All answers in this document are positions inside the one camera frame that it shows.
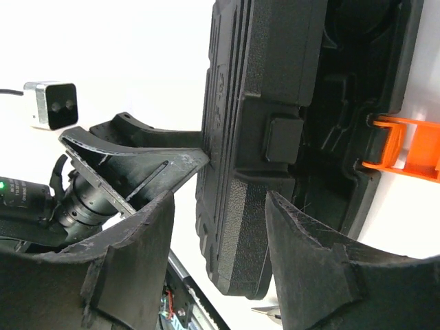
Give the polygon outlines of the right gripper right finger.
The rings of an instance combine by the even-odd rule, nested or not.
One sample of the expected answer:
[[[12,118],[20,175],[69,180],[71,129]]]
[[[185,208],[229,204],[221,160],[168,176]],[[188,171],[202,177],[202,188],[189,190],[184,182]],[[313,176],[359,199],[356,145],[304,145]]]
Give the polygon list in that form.
[[[284,329],[438,329],[439,258],[365,245],[301,212],[265,202]]]

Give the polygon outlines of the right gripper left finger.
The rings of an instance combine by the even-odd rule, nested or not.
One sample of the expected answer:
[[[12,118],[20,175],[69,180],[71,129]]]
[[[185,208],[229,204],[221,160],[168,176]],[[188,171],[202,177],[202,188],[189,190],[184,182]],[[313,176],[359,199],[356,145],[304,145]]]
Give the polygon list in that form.
[[[1,251],[2,329],[154,329],[175,214],[164,192],[64,250]]]

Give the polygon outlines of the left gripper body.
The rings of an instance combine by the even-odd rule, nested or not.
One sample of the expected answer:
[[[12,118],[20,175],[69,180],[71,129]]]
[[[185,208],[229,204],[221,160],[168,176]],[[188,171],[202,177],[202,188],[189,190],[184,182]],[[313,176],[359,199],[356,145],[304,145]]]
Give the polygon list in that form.
[[[93,236],[118,211],[77,170],[69,173],[65,190],[62,171],[66,161],[66,155],[57,159],[49,181],[56,200],[53,220],[64,227],[68,237]]]

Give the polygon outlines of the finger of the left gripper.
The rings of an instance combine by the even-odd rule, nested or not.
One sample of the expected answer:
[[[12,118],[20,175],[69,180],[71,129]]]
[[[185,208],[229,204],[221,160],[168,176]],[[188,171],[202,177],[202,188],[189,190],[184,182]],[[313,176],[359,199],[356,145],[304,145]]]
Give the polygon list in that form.
[[[123,146],[79,126],[61,133],[59,141],[73,167],[122,217],[163,192],[176,192],[209,162],[200,148]]]
[[[155,129],[126,112],[118,113],[110,121],[91,126],[89,132],[102,140],[128,147],[203,147],[201,131]]]

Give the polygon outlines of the orange black needle-nose pliers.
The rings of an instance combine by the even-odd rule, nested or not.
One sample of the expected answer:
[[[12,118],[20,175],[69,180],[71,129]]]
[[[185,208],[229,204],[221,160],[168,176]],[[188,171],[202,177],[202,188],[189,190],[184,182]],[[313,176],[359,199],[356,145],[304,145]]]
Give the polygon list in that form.
[[[269,307],[252,307],[252,311],[266,315],[267,317],[275,320],[281,319],[281,312],[279,306],[269,306]]]

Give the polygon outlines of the black plastic tool case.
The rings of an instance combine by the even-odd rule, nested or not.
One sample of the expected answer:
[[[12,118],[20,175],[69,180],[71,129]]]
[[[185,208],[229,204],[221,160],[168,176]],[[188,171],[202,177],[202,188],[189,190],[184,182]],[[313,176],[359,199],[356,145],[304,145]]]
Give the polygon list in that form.
[[[262,299],[272,277],[273,190],[353,239],[402,107],[422,1],[215,1],[197,176],[206,271],[226,296]]]

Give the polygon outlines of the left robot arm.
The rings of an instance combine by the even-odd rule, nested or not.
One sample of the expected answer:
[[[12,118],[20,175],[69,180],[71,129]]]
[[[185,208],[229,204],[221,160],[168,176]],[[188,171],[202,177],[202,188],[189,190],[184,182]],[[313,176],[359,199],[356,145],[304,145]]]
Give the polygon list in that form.
[[[208,163],[198,131],[146,125],[127,113],[59,138],[65,153],[49,184],[1,179],[1,240],[17,252],[58,249],[130,217],[160,194],[175,192]]]

